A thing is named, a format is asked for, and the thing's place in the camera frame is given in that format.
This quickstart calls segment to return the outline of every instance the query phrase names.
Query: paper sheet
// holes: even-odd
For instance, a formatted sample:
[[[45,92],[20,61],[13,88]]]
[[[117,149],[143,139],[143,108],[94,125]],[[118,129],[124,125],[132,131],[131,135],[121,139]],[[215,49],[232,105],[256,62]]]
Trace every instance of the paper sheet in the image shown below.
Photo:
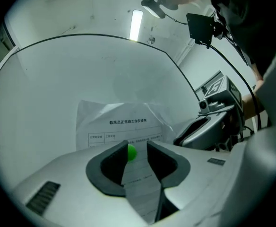
[[[135,146],[137,156],[127,163],[121,184],[130,204],[149,224],[155,220],[161,185],[147,161],[147,141],[171,143],[175,136],[164,117],[158,105],[87,101],[79,103],[77,113],[77,150],[122,140]]]

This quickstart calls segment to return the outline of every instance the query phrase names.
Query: ceiling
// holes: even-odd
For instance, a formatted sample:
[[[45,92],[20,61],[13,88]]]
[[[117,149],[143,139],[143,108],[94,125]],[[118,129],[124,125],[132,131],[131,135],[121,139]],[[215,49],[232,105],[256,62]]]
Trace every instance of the ceiling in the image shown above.
[[[140,5],[141,1],[20,0],[7,14],[6,23],[20,47],[49,37],[74,33],[109,34],[128,38],[132,11],[137,9],[144,12],[138,41],[167,52],[179,64],[194,45],[188,26],[168,17],[159,19],[152,16]],[[209,0],[181,5],[177,11],[163,10],[181,22],[187,22],[187,13],[208,15],[213,11]],[[20,29],[24,22],[30,24]],[[33,35],[31,41],[28,40],[29,33]]]

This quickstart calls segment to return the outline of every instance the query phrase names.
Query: fluorescent light tube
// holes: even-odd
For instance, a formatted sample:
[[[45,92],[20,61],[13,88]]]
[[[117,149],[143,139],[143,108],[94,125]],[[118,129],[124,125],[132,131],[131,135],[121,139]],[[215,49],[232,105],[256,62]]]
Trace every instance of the fluorescent light tube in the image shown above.
[[[133,11],[132,24],[130,26],[129,39],[137,41],[143,12],[139,10]]]

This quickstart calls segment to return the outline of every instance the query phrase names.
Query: person's arm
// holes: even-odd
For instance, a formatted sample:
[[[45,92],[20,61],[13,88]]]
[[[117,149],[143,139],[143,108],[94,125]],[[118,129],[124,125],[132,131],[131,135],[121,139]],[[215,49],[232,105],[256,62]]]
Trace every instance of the person's arm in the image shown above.
[[[261,102],[259,101],[259,99],[257,97],[257,90],[262,86],[264,81],[263,81],[263,78],[262,78],[262,76],[260,75],[260,73],[257,69],[256,64],[252,65],[252,69],[253,69],[253,72],[255,74],[256,81],[257,81],[256,87],[255,87],[255,90],[254,90],[254,95],[255,95],[255,98],[257,100],[259,112],[262,112],[264,110],[264,107],[263,107],[263,105],[261,104]],[[255,105],[253,103],[251,95],[248,94],[248,95],[244,96],[242,98],[242,102],[243,102],[243,111],[244,111],[245,120],[256,116]]]

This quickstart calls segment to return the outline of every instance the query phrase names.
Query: green ball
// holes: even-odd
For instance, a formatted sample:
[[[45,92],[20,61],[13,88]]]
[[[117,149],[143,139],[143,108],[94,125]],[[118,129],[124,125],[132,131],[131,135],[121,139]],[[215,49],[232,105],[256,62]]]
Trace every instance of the green ball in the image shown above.
[[[132,161],[136,158],[137,151],[135,146],[128,144],[128,161]]]

